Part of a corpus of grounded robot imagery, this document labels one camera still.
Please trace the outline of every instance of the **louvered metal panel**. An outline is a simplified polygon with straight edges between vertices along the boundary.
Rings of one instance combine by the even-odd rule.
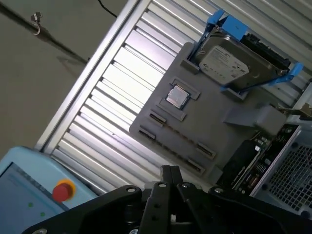
[[[305,72],[265,89],[292,106],[312,70],[311,4],[287,0],[130,0],[52,119],[36,148],[102,190],[143,187],[170,164],[128,129],[188,41],[198,41],[219,7],[252,28]],[[209,185],[183,171],[185,179]]]

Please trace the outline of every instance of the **black cable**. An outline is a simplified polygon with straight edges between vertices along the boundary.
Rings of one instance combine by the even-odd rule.
[[[109,14],[111,14],[112,16],[114,16],[115,18],[117,18],[117,15],[114,14],[113,12],[111,12],[109,9],[107,9],[107,7],[105,7],[105,6],[103,5],[103,3],[102,3],[101,0],[97,0],[97,1],[99,2],[99,4],[101,5],[101,7],[102,7],[105,11],[107,11]]]

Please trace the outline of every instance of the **gray plastic block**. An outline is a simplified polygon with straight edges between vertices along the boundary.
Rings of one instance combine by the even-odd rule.
[[[146,147],[210,182],[211,170],[215,166],[222,169],[239,145],[254,134],[253,129],[224,123],[228,111],[277,100],[262,89],[250,91],[243,102],[228,98],[212,79],[182,65],[192,48],[191,43],[182,47],[129,131]],[[189,94],[181,108],[166,100],[175,85]]]
[[[275,136],[283,127],[287,117],[272,106],[261,108],[233,108],[227,114],[224,122],[237,126],[255,128]]]
[[[243,94],[238,94],[237,92],[234,92],[232,89],[227,88],[224,90],[221,90],[221,92],[226,95],[228,98],[233,99],[234,101],[242,102],[247,97],[249,91],[244,92]]]

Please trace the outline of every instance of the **wire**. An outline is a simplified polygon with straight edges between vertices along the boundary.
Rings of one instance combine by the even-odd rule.
[[[260,131],[258,131],[250,140],[254,140],[259,134],[260,134]]]
[[[105,11],[107,11],[109,14],[111,14],[112,16],[114,16],[115,18],[117,18],[117,15],[114,14],[112,11],[110,11],[107,7],[105,7],[105,6],[103,5],[103,3],[102,3],[101,0],[97,0],[97,1],[99,2],[99,4],[101,5],[101,7],[102,7]]]

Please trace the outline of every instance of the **concrete wall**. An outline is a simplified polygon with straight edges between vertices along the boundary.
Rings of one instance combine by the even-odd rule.
[[[27,20],[35,11],[42,11],[42,25],[84,58],[92,56],[115,21],[96,0],[2,2]],[[125,2],[103,1],[116,14]],[[66,58],[63,53],[2,15],[0,28],[1,158],[13,146],[35,145],[83,66],[60,62],[57,57]]]

